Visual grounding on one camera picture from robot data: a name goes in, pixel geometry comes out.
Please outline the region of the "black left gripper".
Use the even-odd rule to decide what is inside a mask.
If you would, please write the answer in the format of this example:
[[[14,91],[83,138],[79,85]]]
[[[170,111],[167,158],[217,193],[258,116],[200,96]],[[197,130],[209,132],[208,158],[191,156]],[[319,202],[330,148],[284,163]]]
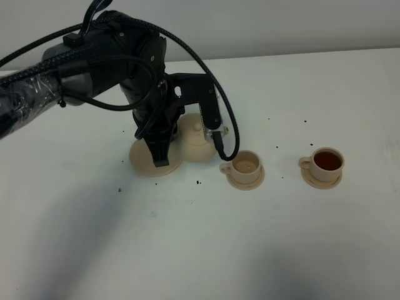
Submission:
[[[137,125],[134,136],[144,139],[157,168],[169,165],[169,147],[184,113],[183,97],[175,88],[183,87],[185,79],[185,74],[165,74],[153,86],[148,75],[131,78],[132,116]]]

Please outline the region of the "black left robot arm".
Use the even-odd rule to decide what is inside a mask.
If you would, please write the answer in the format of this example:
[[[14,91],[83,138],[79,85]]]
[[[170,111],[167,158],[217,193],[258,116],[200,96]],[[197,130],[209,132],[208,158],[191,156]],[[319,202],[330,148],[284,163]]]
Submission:
[[[144,21],[106,11],[88,12],[82,24],[48,35],[1,60],[10,60],[52,40],[41,62],[1,79],[1,136],[30,123],[54,105],[90,104],[131,111],[136,139],[157,167],[169,164],[180,110],[165,72],[166,34]]]

